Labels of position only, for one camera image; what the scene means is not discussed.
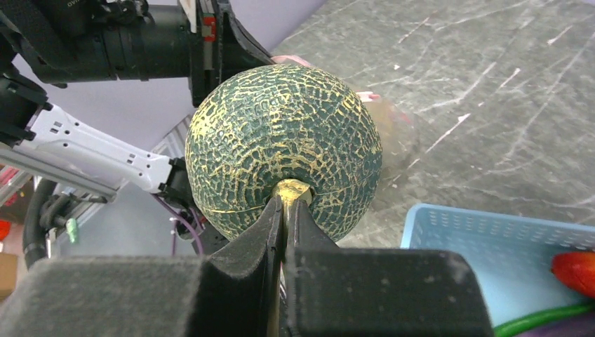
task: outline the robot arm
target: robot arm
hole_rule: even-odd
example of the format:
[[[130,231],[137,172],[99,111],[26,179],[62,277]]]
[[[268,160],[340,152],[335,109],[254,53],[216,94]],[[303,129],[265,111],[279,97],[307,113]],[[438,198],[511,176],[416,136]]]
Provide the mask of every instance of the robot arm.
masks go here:
[[[57,105],[42,110],[30,126],[35,134],[17,147],[73,159],[84,158],[115,173],[148,193],[163,192],[172,171],[171,158],[141,150],[75,119]]]

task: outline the red strawberry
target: red strawberry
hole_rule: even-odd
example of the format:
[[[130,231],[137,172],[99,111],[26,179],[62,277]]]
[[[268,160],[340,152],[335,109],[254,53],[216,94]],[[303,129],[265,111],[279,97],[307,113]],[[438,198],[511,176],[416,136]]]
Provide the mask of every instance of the red strawberry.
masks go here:
[[[568,288],[595,298],[595,253],[576,251],[554,256],[551,272]]]

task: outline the purple eggplant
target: purple eggplant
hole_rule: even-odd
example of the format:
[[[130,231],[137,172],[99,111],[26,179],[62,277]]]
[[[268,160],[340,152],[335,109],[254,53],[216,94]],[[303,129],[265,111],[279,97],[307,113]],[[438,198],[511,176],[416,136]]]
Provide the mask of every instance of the purple eggplant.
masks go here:
[[[516,337],[595,337],[595,312],[549,323]]]

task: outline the black cylinder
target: black cylinder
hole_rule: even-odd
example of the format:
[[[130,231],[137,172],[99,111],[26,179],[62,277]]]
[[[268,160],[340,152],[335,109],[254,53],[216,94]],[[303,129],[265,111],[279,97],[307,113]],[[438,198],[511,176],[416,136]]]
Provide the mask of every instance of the black cylinder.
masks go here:
[[[37,0],[51,25],[66,37],[78,37],[87,33],[91,11],[87,0]]]
[[[13,50],[8,40],[4,35],[0,34],[0,75],[12,68],[16,55],[17,53]]]
[[[29,202],[22,231],[22,251],[25,254],[27,269],[30,269],[38,260],[48,256],[46,230],[40,226],[39,220],[41,207],[52,196],[56,185],[51,180],[41,179]]]
[[[186,16],[178,6],[151,6],[150,17],[94,27],[76,40],[78,63],[55,69],[24,46],[22,55],[44,83],[165,79],[189,76]]]

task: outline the blue plastic basket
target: blue plastic basket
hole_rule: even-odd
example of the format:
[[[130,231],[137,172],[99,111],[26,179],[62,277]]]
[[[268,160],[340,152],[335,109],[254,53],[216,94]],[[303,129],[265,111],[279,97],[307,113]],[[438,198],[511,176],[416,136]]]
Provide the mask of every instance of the blue plastic basket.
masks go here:
[[[418,204],[407,214],[405,249],[461,254],[479,280],[493,326],[587,299],[550,272],[558,253],[595,249],[595,227]]]

